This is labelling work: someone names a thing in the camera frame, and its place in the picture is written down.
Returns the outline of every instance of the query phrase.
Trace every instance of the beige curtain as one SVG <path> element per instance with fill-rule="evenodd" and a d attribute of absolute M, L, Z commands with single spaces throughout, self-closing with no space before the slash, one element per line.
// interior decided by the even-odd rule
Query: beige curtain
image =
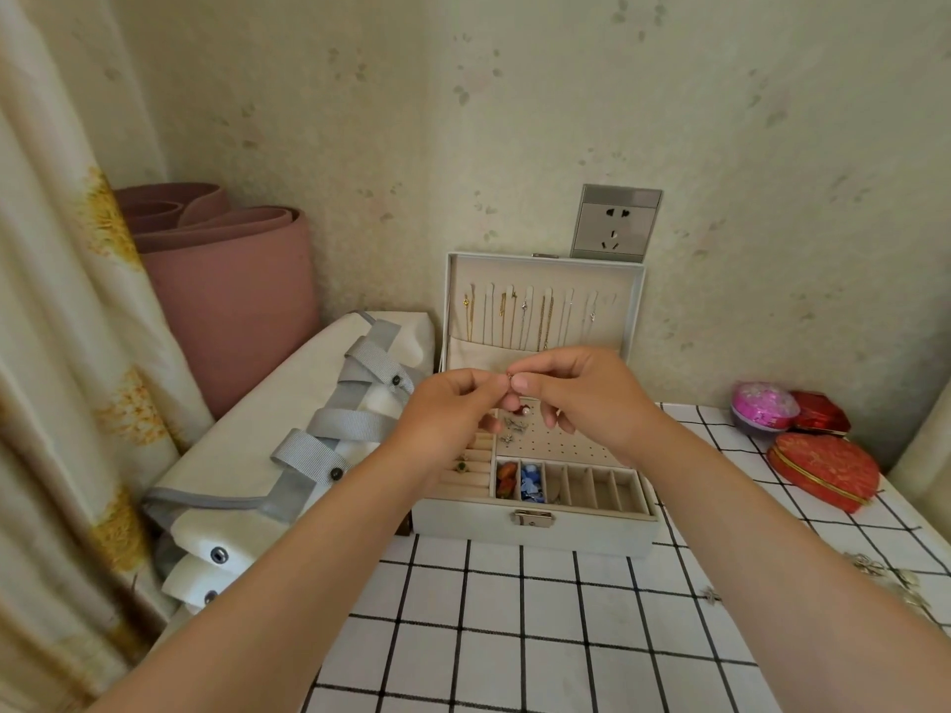
<path fill-rule="evenodd" d="M 951 382 L 888 480 L 951 541 Z"/>
<path fill-rule="evenodd" d="M 174 612 L 135 502 L 212 419 L 28 11 L 0 0 L 0 711 L 59 711 Z"/>

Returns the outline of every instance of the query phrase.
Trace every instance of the electrical outlet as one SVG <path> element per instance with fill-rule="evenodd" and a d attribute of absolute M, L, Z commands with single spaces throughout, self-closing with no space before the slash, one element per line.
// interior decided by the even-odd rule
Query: electrical outlet
<path fill-rule="evenodd" d="M 572 257 L 642 262 L 662 194 L 639 187 L 585 185 Z"/>

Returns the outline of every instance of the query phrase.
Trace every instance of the pink yoga mat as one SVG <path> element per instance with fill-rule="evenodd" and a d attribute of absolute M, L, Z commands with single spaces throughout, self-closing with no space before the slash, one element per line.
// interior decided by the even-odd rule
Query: pink yoga mat
<path fill-rule="evenodd" d="M 229 210 L 224 190 L 204 183 L 116 197 L 138 231 L 168 326 L 220 418 L 319 329 L 307 218 L 286 207 Z M 155 203 L 180 206 L 178 225 L 161 228 L 175 213 Z"/>

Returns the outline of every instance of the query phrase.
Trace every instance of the jewelry box latch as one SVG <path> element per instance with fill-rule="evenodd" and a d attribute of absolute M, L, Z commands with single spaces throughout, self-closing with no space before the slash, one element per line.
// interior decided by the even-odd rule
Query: jewelry box latch
<path fill-rule="evenodd" d="M 517 526 L 552 527 L 554 516 L 538 510 L 516 510 L 512 513 L 512 522 Z"/>

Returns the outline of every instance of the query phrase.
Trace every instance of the forearm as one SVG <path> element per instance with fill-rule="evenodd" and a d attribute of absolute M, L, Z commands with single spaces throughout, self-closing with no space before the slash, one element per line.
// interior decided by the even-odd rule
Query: forearm
<path fill-rule="evenodd" d="M 691 432 L 662 413 L 649 425 L 637 465 L 723 596 L 784 710 L 946 708 L 945 635 Z"/>
<path fill-rule="evenodd" d="M 286 711 L 339 633 L 376 562 L 422 491 L 382 446 L 354 467 L 238 581 L 95 707 Z"/>

